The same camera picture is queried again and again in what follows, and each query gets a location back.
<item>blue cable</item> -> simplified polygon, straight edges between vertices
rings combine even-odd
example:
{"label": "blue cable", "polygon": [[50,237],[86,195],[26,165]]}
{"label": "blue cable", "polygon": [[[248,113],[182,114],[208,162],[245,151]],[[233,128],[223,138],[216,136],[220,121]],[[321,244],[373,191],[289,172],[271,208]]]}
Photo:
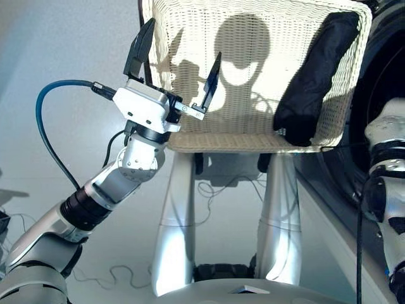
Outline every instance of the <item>blue cable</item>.
{"label": "blue cable", "polygon": [[67,178],[75,186],[76,190],[79,190],[80,186],[78,185],[77,181],[75,180],[75,178],[72,176],[72,174],[65,167],[65,165],[62,163],[60,158],[57,156],[57,154],[53,150],[51,143],[49,142],[49,139],[46,136],[46,132],[44,129],[44,122],[42,121],[42,104],[44,103],[44,98],[45,98],[46,94],[57,87],[63,87],[63,86],[92,87],[93,82],[86,81],[86,80],[60,80],[60,81],[56,81],[56,82],[52,82],[51,84],[48,84],[38,94],[37,104],[35,106],[35,117],[37,119],[39,134],[40,134],[42,141],[44,142],[45,147],[47,148],[48,152],[51,154],[52,158],[58,164],[60,169],[62,169],[63,173],[65,173]]}

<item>white floor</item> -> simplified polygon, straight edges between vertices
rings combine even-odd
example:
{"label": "white floor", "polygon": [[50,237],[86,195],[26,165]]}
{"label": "white floor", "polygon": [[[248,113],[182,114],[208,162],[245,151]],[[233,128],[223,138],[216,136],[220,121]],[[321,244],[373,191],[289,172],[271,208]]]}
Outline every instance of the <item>white floor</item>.
{"label": "white floor", "polygon": [[[0,205],[8,213],[26,213],[38,219],[74,189],[41,142],[34,116],[36,96],[46,84],[60,79],[122,86],[129,45],[139,29],[137,1],[0,0],[0,8]],[[44,123],[55,150],[81,184],[100,169],[108,139],[125,125],[113,103],[78,88],[58,89],[46,98]],[[111,155],[117,154],[121,144],[117,141]],[[254,157],[247,156],[251,168],[256,166]],[[148,266],[172,158],[169,151],[156,178],[129,197],[93,233],[78,263],[84,272],[76,271],[78,279],[85,275],[112,281],[109,269],[127,265],[135,274],[134,285],[149,282]],[[246,173],[249,162],[239,173]],[[222,179],[229,180],[234,174]],[[207,215],[206,202],[196,193],[198,221]],[[211,218],[197,228],[196,262],[249,263],[255,253],[261,210],[250,182],[224,190],[212,209]],[[354,302],[353,291],[305,210],[302,229],[302,285]],[[13,217],[8,237],[13,241],[21,233],[22,222]],[[224,237],[229,242],[224,244]],[[331,273],[333,281],[325,280]],[[69,277],[72,303],[129,304],[153,299],[150,286],[130,287],[128,270],[118,268],[114,274],[118,282],[112,290],[104,290],[94,281],[78,282]]]}

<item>black bag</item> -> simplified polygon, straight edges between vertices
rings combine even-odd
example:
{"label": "black bag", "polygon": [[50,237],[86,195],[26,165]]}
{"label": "black bag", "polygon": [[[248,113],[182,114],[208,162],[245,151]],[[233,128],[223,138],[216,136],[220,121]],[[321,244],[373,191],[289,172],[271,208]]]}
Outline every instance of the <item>black bag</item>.
{"label": "black bag", "polygon": [[321,113],[322,100],[332,86],[340,59],[358,35],[359,16],[331,13],[322,23],[306,60],[294,75],[277,107],[273,129],[285,128],[285,139],[310,146]]}

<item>cable connector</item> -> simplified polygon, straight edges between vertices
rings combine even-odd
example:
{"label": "cable connector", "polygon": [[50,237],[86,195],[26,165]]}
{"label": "cable connector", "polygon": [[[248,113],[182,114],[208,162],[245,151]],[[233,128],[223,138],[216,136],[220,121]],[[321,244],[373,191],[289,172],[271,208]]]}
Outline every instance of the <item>cable connector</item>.
{"label": "cable connector", "polygon": [[91,86],[91,90],[95,92],[96,94],[108,99],[108,100],[113,100],[113,96],[115,95],[116,90],[107,87],[106,85],[102,85],[98,82],[93,82]]}

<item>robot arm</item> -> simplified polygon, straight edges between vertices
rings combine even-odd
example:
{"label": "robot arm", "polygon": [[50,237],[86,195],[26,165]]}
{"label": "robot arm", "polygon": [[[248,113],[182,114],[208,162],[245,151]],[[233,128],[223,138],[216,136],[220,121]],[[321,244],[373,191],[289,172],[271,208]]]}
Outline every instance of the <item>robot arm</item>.
{"label": "robot arm", "polygon": [[389,101],[366,128],[370,142],[370,178],[363,208],[383,237],[390,289],[405,303],[405,99]]}
{"label": "robot arm", "polygon": [[112,97],[127,119],[127,146],[114,162],[51,208],[13,245],[6,259],[6,277],[0,284],[0,304],[69,303],[65,278],[80,258],[83,243],[120,202],[162,167],[166,142],[180,129],[180,112],[204,118],[218,83],[221,54],[208,76],[201,106],[182,106],[180,96],[138,78],[151,48],[154,24],[150,19],[131,45],[124,68],[126,86],[105,96]]}
{"label": "robot arm", "polygon": [[119,202],[153,178],[163,150],[163,144],[133,134],[113,163],[38,220],[7,257],[0,303],[67,303],[65,278],[82,244]]}

